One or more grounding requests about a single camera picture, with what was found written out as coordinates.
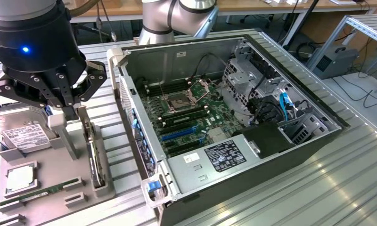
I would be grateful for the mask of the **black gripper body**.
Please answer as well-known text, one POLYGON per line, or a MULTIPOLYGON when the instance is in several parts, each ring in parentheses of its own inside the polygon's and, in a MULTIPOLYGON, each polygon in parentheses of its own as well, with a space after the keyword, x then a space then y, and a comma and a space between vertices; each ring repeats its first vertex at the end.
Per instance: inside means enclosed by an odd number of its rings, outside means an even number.
POLYGON ((55 6, 41 16, 0 21, 0 61, 4 73, 27 81, 39 74, 53 85, 57 73, 75 84, 87 68, 71 26, 69 11, 55 6))

